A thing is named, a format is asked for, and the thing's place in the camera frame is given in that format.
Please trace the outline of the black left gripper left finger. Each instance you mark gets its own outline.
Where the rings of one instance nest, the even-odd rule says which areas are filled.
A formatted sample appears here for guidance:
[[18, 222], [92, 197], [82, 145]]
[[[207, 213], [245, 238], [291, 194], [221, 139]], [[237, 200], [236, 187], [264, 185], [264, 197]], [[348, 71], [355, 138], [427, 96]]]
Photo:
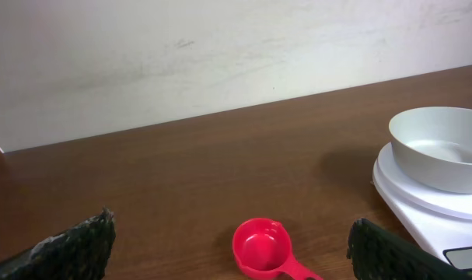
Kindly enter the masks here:
[[0, 280], [101, 280], [115, 238], [114, 213], [104, 208], [99, 215], [0, 261]]

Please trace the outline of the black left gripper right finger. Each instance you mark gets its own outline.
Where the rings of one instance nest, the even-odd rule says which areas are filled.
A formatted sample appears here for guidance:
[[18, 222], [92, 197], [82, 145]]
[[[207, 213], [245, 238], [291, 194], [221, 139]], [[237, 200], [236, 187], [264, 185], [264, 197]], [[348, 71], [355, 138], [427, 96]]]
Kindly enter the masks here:
[[347, 259], [359, 280], [472, 280], [368, 219], [356, 220], [348, 236]]

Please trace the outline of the red measuring scoop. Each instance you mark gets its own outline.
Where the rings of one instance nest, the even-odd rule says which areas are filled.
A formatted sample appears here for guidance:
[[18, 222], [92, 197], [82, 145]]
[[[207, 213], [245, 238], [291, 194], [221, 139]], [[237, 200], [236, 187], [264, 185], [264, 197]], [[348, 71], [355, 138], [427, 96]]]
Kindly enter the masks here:
[[246, 220], [233, 234], [232, 251], [239, 270], [252, 279], [274, 279], [286, 274], [293, 279], [322, 278], [299, 263], [285, 227], [267, 218]]

